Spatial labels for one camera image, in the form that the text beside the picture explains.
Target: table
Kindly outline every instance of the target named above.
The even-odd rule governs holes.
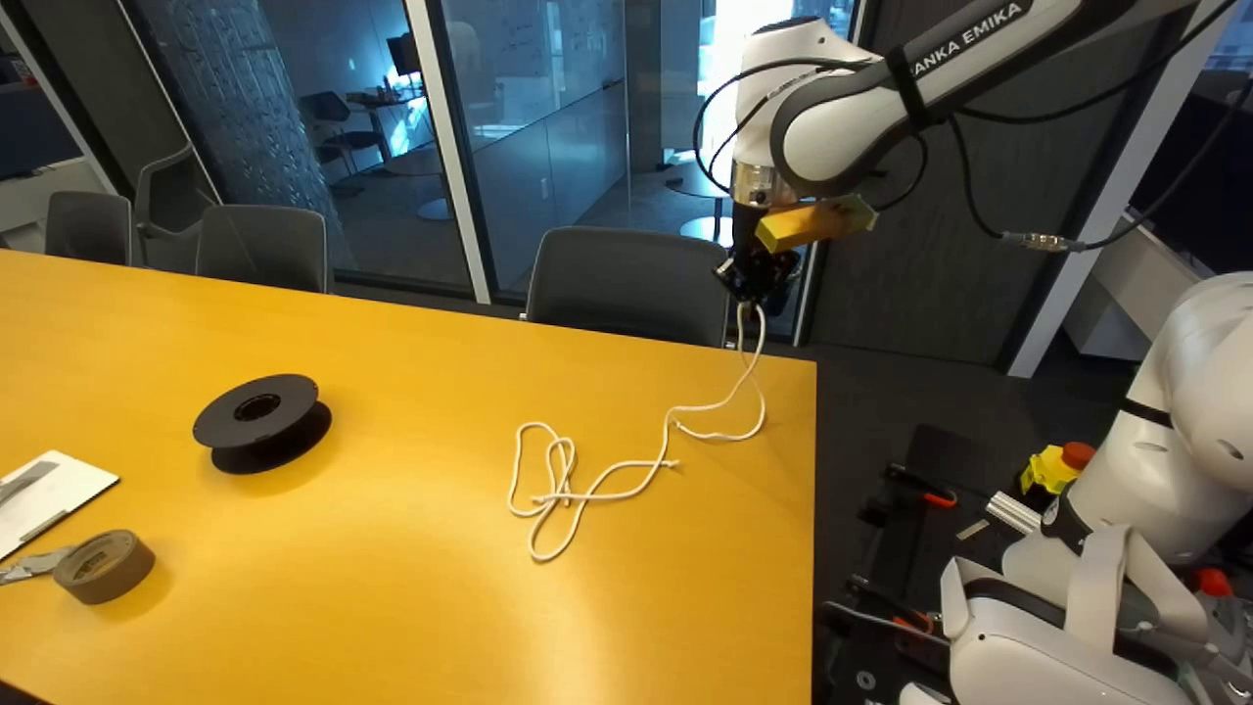
[[[48,701],[812,701],[813,365],[762,360],[767,435],[593,507],[555,563],[505,513],[512,426],[589,473],[649,452],[737,351],[0,249],[0,464],[123,473],[26,553],[134,528],[114,604],[0,587],[0,680]],[[305,372],[332,405],[239,479],[191,442],[219,392]]]

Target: white robot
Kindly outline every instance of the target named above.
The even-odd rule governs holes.
[[[757,31],[739,71],[727,289],[767,302],[788,285],[788,249],[760,240],[767,216],[831,204],[911,125],[1128,6],[974,0],[890,54],[818,20]],[[1253,507],[1249,360],[1253,274],[1185,289],[1079,480],[1034,518],[1042,528],[1001,557],[1001,570],[946,563],[940,608],[954,701],[1253,701],[1247,608],[1176,575]],[[902,701],[946,697],[905,687]]]

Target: tape roll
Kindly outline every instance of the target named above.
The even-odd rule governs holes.
[[[82,604],[106,604],[137,587],[153,570],[157,557],[131,528],[99,532],[69,546],[51,580]]]
[[[257,473],[305,452],[330,432],[308,377],[264,377],[211,398],[191,435],[226,473]]]

